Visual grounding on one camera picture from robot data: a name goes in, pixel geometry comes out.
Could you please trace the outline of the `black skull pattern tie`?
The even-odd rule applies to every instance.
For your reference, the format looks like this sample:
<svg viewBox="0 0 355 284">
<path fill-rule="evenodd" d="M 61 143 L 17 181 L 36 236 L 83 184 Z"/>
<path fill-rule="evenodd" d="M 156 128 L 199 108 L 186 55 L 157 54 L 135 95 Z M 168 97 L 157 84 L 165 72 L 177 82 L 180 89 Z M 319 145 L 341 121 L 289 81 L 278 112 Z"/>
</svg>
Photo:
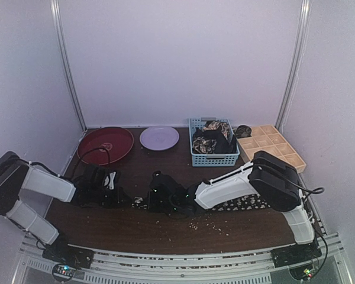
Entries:
<svg viewBox="0 0 355 284">
<path fill-rule="evenodd" d="M 152 201 L 151 198 L 135 197 L 131 204 L 132 208 L 144 209 L 150 212 L 176 212 L 177 209 L 171 207 L 163 201 Z M 253 209 L 267 209 L 270 205 L 259 195 L 246 195 L 241 198 L 231 199 L 211 208 L 212 211 L 248 211 Z"/>
</svg>

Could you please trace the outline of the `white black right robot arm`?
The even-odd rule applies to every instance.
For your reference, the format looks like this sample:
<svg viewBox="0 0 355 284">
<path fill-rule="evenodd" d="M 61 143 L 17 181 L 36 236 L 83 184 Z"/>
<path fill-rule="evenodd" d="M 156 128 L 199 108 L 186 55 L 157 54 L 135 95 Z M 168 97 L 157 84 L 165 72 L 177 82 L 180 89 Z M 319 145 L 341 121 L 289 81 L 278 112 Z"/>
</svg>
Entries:
<svg viewBox="0 0 355 284">
<path fill-rule="evenodd" d="M 195 216 L 219 204 L 248 195 L 258 195 L 273 210 L 281 212 L 290 226 L 296 244 L 291 255 L 304 261 L 314 252 L 315 232 L 304 208 L 304 193 L 296 169 L 260 150 L 253 160 L 221 177 L 184 188 L 169 175 L 154 172 L 147 208 L 151 212 L 177 212 Z"/>
</svg>

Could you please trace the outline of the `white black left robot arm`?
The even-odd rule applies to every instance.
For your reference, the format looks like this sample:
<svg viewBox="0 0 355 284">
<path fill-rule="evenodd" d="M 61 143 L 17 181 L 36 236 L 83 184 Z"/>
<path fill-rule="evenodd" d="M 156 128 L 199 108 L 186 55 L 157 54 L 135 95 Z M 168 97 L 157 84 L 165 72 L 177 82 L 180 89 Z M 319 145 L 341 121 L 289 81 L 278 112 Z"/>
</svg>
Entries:
<svg viewBox="0 0 355 284">
<path fill-rule="evenodd" d="M 67 263 L 73 258 L 73 249 L 62 241 L 62 232 L 27 202 L 26 194 L 82 208 L 97 205 L 113 209 L 131 202 L 118 185 L 119 176 L 116 170 L 89 164 L 80 176 L 69 178 L 8 151 L 0 157 L 0 216 L 50 246 L 51 254 Z"/>
</svg>

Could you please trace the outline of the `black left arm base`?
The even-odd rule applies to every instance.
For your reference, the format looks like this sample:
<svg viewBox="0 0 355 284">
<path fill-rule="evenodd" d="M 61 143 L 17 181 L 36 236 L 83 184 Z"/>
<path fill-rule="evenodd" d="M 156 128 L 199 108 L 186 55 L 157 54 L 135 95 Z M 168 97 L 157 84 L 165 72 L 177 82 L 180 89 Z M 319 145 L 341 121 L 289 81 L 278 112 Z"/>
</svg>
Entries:
<svg viewBox="0 0 355 284">
<path fill-rule="evenodd" d="M 75 269 L 89 269 L 93 261 L 94 251 L 72 246 L 68 246 L 66 250 L 56 251 L 47 247 L 44 249 L 42 257 Z"/>
</svg>

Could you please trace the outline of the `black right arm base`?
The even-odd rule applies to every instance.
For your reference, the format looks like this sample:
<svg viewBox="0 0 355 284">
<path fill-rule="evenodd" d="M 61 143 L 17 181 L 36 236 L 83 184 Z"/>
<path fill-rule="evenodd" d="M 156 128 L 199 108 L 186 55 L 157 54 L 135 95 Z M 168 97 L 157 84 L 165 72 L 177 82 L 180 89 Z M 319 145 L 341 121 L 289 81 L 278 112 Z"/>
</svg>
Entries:
<svg viewBox="0 0 355 284">
<path fill-rule="evenodd" d="M 294 244 L 275 248 L 270 253 L 275 267 L 290 266 L 322 256 L 322 251 L 317 241 L 309 244 Z"/>
</svg>

